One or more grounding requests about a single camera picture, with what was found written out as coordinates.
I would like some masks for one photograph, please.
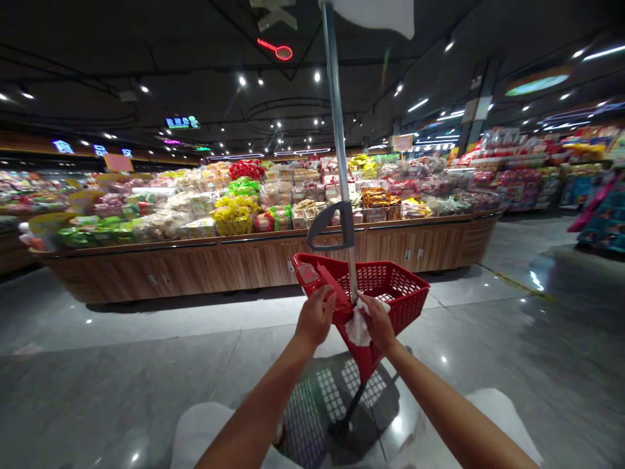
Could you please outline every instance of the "hand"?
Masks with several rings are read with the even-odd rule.
[[[367,323],[367,330],[371,335],[371,339],[380,351],[386,354],[391,346],[397,342],[391,318],[389,318],[383,306],[375,298],[367,296],[362,292],[358,292],[358,296],[365,302],[369,310],[369,314],[365,313],[363,317]]]
[[[313,353],[326,340],[327,333],[330,331],[334,304],[337,300],[336,293],[331,294],[325,300],[331,290],[331,285],[324,285],[318,289],[306,300],[299,312],[295,338],[310,347]]]

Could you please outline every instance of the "shopping basket handle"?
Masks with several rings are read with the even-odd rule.
[[[334,212],[340,213],[340,230],[343,233],[343,243],[335,244],[332,246],[319,246],[313,244],[315,237],[323,233],[324,229],[332,220]],[[308,236],[306,237],[306,243],[308,247],[313,251],[337,251],[338,249],[351,248],[355,245],[354,236],[354,218],[352,216],[352,202],[341,201],[330,205],[323,209],[319,215],[312,221],[312,225],[308,230]]]

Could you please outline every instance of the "glossy floor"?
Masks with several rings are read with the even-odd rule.
[[[400,340],[462,393],[509,396],[545,467],[618,467],[625,264],[573,250],[572,221],[505,218],[481,265],[424,276],[426,308]],[[169,467],[182,413],[210,400],[237,406],[284,349],[303,300],[285,287],[96,308],[43,269],[0,285],[0,467]],[[325,415],[316,409],[324,430],[357,381],[332,330],[298,396],[335,396]],[[292,399],[287,428],[312,401]],[[285,452],[306,467],[384,467],[418,413],[383,361],[349,438],[317,432],[317,453],[303,454],[293,427]]]

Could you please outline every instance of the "red shopping basket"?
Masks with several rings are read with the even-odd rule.
[[[293,256],[293,267],[308,296],[326,283],[334,286],[337,303],[332,323],[358,365],[361,383],[367,382],[380,363],[382,353],[373,342],[368,347],[357,347],[347,336],[345,324],[354,316],[348,263],[298,253]],[[360,291],[391,306],[389,316],[395,335],[419,317],[430,290],[427,282],[392,262],[356,263],[356,278]]]

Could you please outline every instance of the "ceiling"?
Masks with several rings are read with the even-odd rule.
[[[288,62],[256,44],[257,21],[268,11],[251,8],[249,0],[5,3],[0,92],[10,100],[0,102],[0,125],[94,142],[109,133],[159,149],[165,118],[193,115],[201,129],[173,131],[170,138],[218,151],[222,142],[230,154],[332,147],[322,15],[316,1],[296,3],[285,10],[297,19],[297,31],[279,22],[260,34],[290,46],[294,55]],[[463,109],[476,66],[490,57],[501,60],[501,67],[488,126],[530,120],[530,128],[556,111],[618,99],[625,95],[625,51],[581,59],[625,44],[624,8],[609,1],[418,1],[411,40],[337,17],[346,144],[361,146],[364,137],[370,145],[379,143],[391,133],[393,119],[400,119],[402,132],[412,132],[443,110]],[[450,37],[454,46],[445,52]],[[581,48],[585,54],[572,59]],[[571,63],[574,71],[560,85],[504,96],[506,86],[524,74]],[[400,81],[403,90],[394,96]],[[35,99],[24,98],[20,87]],[[118,93],[128,90],[136,102],[120,101]],[[566,92],[572,93],[560,100]],[[425,98],[425,105],[408,113]],[[526,104],[530,109],[522,111]],[[445,121],[432,135],[457,128],[459,120]],[[277,121],[281,127],[271,128]],[[312,143],[304,142],[308,138]]]

